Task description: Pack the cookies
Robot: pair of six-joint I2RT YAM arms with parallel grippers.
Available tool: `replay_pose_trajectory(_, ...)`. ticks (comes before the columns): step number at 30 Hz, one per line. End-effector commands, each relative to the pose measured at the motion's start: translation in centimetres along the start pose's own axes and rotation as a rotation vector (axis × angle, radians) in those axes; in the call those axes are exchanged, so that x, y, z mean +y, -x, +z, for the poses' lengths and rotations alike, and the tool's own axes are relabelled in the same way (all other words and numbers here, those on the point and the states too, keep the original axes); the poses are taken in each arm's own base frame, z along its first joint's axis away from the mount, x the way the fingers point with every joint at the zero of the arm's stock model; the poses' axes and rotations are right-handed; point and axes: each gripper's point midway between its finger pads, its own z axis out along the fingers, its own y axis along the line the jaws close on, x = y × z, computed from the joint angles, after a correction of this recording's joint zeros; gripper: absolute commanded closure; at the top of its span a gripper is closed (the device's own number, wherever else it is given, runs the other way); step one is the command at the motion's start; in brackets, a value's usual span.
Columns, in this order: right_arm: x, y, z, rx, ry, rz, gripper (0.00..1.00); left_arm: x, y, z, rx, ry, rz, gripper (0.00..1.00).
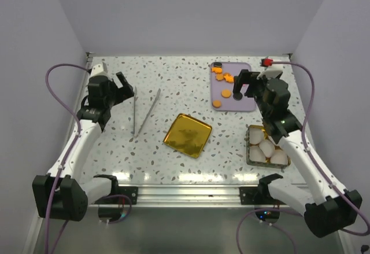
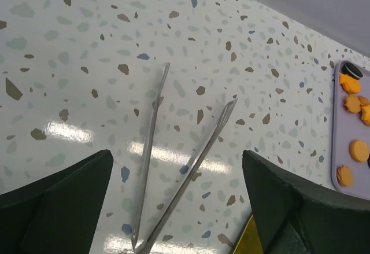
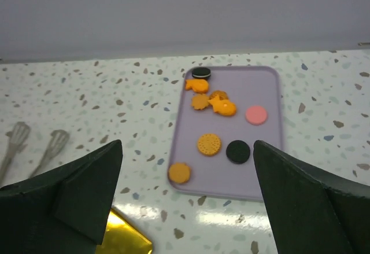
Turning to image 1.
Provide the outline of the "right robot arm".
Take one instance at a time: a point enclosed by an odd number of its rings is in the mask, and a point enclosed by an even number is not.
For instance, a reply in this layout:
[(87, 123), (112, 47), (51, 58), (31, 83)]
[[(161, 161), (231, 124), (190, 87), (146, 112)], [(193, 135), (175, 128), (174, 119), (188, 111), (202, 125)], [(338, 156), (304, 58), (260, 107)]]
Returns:
[(280, 76), (278, 72), (268, 78), (243, 69), (234, 78), (233, 97), (255, 100), (265, 131), (293, 161), (309, 191), (271, 174), (259, 180), (256, 197), (263, 203), (279, 200), (288, 205), (304, 217), (316, 237), (322, 238), (356, 221), (362, 197), (358, 191), (348, 190), (307, 142), (302, 124), (288, 108), (290, 92)]

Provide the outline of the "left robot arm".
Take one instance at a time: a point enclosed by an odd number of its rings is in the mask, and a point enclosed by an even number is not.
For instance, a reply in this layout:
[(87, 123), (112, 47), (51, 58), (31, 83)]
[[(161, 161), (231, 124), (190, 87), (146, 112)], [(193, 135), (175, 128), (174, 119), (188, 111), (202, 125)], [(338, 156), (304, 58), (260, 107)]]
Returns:
[(90, 76), (88, 104), (78, 110), (64, 150), (46, 175), (34, 178), (32, 189), (40, 217), (78, 222), (90, 204), (100, 199), (111, 204), (119, 199), (118, 180), (113, 175), (96, 175), (89, 183), (79, 184), (84, 163), (111, 118), (111, 109), (134, 96), (124, 75), (118, 72), (116, 76), (121, 87), (106, 75)]

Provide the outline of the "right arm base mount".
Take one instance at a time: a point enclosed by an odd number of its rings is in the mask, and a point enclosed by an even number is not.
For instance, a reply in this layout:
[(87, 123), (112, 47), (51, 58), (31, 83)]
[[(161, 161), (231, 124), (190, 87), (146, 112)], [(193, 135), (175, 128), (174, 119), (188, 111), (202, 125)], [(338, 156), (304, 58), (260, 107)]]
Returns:
[(283, 202), (271, 197), (268, 185), (277, 179), (283, 179), (279, 174), (271, 174), (261, 178), (257, 186), (239, 187), (239, 198), (242, 205), (277, 205)]

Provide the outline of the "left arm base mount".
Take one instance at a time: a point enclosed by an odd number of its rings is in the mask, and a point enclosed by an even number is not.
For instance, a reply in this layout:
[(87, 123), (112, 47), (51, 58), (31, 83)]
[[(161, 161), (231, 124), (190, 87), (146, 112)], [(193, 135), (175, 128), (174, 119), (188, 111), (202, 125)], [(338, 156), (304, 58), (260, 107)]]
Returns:
[(138, 187), (120, 186), (118, 179), (114, 175), (98, 174), (93, 177), (94, 181), (108, 181), (108, 194), (97, 198), (95, 204), (137, 204)]

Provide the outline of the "green cookie tin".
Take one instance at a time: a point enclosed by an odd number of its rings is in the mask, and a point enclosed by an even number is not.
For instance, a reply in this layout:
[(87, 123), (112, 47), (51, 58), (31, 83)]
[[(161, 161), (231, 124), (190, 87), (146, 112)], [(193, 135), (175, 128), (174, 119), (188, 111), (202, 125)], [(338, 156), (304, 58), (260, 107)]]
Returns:
[(285, 169), (291, 160), (269, 137), (263, 126), (248, 125), (246, 131), (246, 163), (258, 167)]

